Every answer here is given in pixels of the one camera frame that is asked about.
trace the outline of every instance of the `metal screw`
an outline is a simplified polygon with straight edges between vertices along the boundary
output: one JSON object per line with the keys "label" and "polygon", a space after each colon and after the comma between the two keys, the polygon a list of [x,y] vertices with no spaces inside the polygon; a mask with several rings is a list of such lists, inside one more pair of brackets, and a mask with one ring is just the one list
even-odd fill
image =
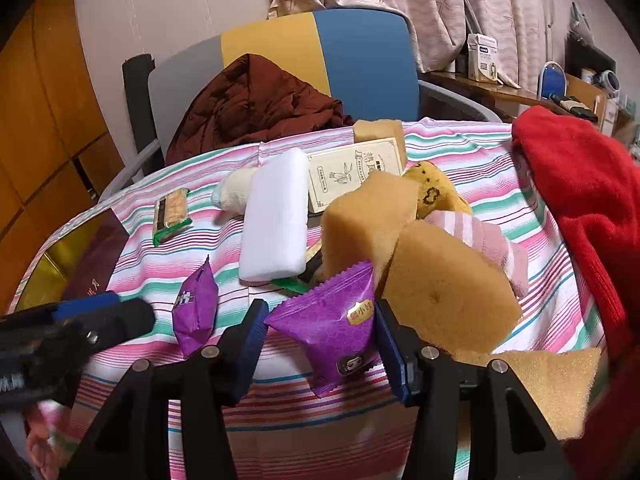
{"label": "metal screw", "polygon": [[437,359],[440,355],[440,351],[435,346],[423,346],[420,350],[420,354],[425,359]]}
{"label": "metal screw", "polygon": [[218,357],[220,355],[220,348],[215,345],[205,346],[202,350],[200,350],[200,355],[205,359],[213,359],[214,357]]}
{"label": "metal screw", "polygon": [[133,368],[134,372],[144,372],[149,368],[149,361],[146,359],[138,359],[131,365],[131,368]]}
{"label": "metal screw", "polygon": [[491,361],[491,368],[499,374],[503,374],[509,369],[509,365],[501,359],[494,359]]}
{"label": "metal screw", "polygon": [[98,342],[98,333],[91,330],[91,332],[86,335],[86,340],[90,345],[95,345]]}

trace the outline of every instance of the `wooden desk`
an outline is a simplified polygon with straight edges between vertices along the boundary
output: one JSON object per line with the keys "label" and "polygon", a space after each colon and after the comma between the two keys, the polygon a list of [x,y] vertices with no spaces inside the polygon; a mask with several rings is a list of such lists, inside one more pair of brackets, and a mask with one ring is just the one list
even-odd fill
{"label": "wooden desk", "polygon": [[496,101],[508,101],[528,106],[542,105],[556,114],[569,115],[554,102],[548,99],[540,100],[536,94],[522,88],[515,89],[507,85],[481,83],[451,72],[427,72],[421,78],[473,99],[491,110],[495,110]]}

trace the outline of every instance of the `striped tablecloth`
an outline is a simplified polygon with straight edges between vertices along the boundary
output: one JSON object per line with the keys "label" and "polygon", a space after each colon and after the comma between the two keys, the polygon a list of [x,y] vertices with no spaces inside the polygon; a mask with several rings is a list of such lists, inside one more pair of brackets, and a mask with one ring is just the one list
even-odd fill
{"label": "striped tablecloth", "polygon": [[[530,289],[520,301],[522,318],[497,351],[561,352],[604,346],[591,293],[577,267],[572,266],[558,226],[533,185],[526,162],[511,152],[510,124],[424,119],[405,123],[404,129],[410,161],[434,162],[449,175],[478,218],[500,224],[509,239],[529,252]],[[350,128],[340,128],[191,158],[85,212],[47,241],[41,253],[73,227],[112,207],[130,238],[109,288],[124,299],[141,296],[154,306],[157,317],[149,335],[102,352],[89,362],[72,410],[51,402],[44,404],[63,460],[72,453],[133,361],[145,357],[155,364],[165,364],[182,358],[172,331],[171,309],[182,281],[207,256],[220,286],[212,341],[242,319],[254,298],[264,298],[273,308],[287,297],[286,291],[274,286],[246,287],[239,283],[242,218],[215,209],[210,200],[224,175],[242,166],[261,165],[293,146],[310,153],[349,144],[352,139]],[[154,202],[177,187],[191,190],[188,202],[193,225],[155,248],[151,242]],[[319,228],[309,230],[308,243],[319,236]],[[395,402],[382,365],[323,399],[309,389],[309,375],[300,346],[270,331],[248,395],[236,408],[224,412],[239,477],[399,478],[417,412]],[[172,478],[185,478],[177,401],[170,403],[170,457]],[[468,451],[459,450],[457,477],[466,478],[467,465]]]}

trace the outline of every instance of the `purple snack package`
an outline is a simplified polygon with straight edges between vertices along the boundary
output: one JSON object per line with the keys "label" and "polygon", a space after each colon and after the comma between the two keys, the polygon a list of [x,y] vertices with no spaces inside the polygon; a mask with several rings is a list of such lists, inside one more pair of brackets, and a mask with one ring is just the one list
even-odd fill
{"label": "purple snack package", "polygon": [[373,267],[364,261],[283,301],[265,319],[268,326],[305,346],[316,396],[327,395],[364,370],[374,356],[374,299]]}
{"label": "purple snack package", "polygon": [[206,345],[213,332],[218,309],[218,284],[209,257],[180,287],[172,318],[174,333],[186,359]]}

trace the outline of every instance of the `chair armrest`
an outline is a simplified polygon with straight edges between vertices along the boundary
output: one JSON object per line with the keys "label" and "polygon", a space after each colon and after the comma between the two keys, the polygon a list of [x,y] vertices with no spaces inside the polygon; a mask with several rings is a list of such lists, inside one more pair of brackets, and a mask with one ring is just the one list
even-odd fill
{"label": "chair armrest", "polygon": [[502,122],[500,117],[489,110],[486,106],[482,106],[481,104],[460,94],[456,94],[451,90],[420,80],[418,81],[418,86],[420,87],[420,95],[426,94],[438,101],[443,101],[458,110],[462,110],[465,114],[470,115],[473,118],[478,118],[479,120],[487,123]]}
{"label": "chair armrest", "polygon": [[149,160],[149,158],[160,149],[160,141],[158,139],[152,140],[144,150],[136,155],[136,158],[123,170],[117,174],[114,179],[109,183],[109,185],[104,189],[102,194],[100,195],[100,200],[98,202],[104,202],[111,196],[115,195],[119,192],[124,185],[131,179],[137,172],[140,171],[142,165]]}

